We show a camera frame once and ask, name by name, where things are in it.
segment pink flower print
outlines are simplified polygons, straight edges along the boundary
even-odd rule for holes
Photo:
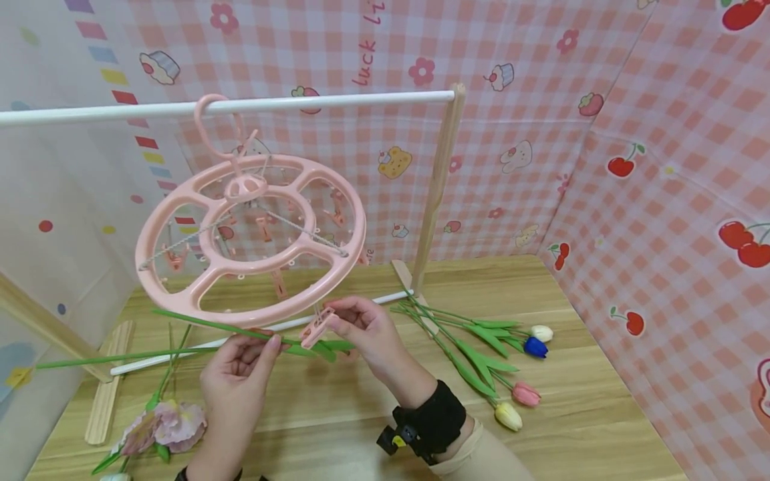
[[[559,176],[559,180],[561,180],[561,185],[559,185],[557,190],[560,194],[563,195],[567,191],[567,187],[570,185],[570,176],[567,174],[562,174]]]
[[[233,7],[226,3],[211,4],[211,26],[218,28],[225,35],[230,35],[238,28],[238,19],[233,15]]]
[[[579,30],[567,30],[564,35],[561,36],[561,40],[556,42],[556,48],[559,49],[562,55],[569,53],[570,50],[574,50],[578,46]]]
[[[463,161],[460,159],[459,155],[455,155],[452,157],[452,162],[449,162],[449,173],[454,174],[458,170],[460,170],[460,167],[463,166]]]
[[[429,58],[419,57],[417,61],[409,67],[409,76],[414,80],[418,87],[428,85],[433,81],[433,70],[436,64]]]

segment white horizontal bar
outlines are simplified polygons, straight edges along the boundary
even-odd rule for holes
[[[409,289],[409,293],[413,294],[414,291],[412,289]],[[407,296],[406,292],[399,291],[399,292],[396,292],[395,294],[389,294],[387,296],[377,297],[375,299],[372,299],[372,301],[377,304],[385,304],[386,302],[403,299],[406,296]],[[280,324],[276,324],[274,326],[269,326],[267,329],[275,332],[284,331],[286,329],[291,329],[293,327],[303,326],[308,322],[310,322],[311,320],[313,320],[313,317],[315,316],[299,317],[297,319],[292,319],[290,321],[281,322]],[[193,348],[220,347],[222,344],[225,343],[227,339],[229,339],[229,337],[217,339],[216,341],[204,342],[203,344],[199,344],[197,346],[192,346],[192,347]],[[193,354],[194,352],[184,352],[182,354],[179,354],[179,357],[192,356]],[[109,370],[109,373],[112,374],[113,376],[120,376],[121,374],[126,374],[127,372],[138,371],[146,367],[155,366],[157,364],[163,364],[164,362],[168,362],[170,359],[171,359],[171,355],[169,354],[165,354],[164,356],[149,357],[147,359],[142,359],[141,361],[129,362],[128,364],[123,364],[122,366],[113,367],[112,369]]]
[[[277,99],[222,100],[210,104],[208,115],[234,112],[267,112],[287,109],[321,109],[352,105],[393,105],[451,102],[454,91],[394,92],[382,94],[322,95],[318,97],[282,97]],[[41,109],[23,112],[0,112],[0,127],[19,127],[109,120],[160,119],[162,117],[192,116],[195,102],[169,102],[147,105],[106,105],[76,109]]]

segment yellow tulip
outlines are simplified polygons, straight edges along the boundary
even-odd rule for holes
[[[510,403],[499,403],[494,408],[494,417],[511,431],[518,431],[524,425],[521,416]]]

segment cupcake print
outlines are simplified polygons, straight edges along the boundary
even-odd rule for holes
[[[489,77],[484,76],[484,80],[492,85],[492,90],[501,92],[514,80],[514,66],[510,63],[495,65]]]
[[[139,54],[139,62],[145,73],[160,85],[174,85],[179,77],[179,66],[169,54],[160,50],[151,54]]]

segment black wrist strap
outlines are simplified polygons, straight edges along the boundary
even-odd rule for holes
[[[399,447],[409,446],[416,455],[433,465],[436,464],[433,455],[445,453],[460,436],[465,416],[465,407],[460,400],[439,380],[433,395],[419,408],[399,406],[393,410],[396,429],[386,427],[377,445],[391,456]]]

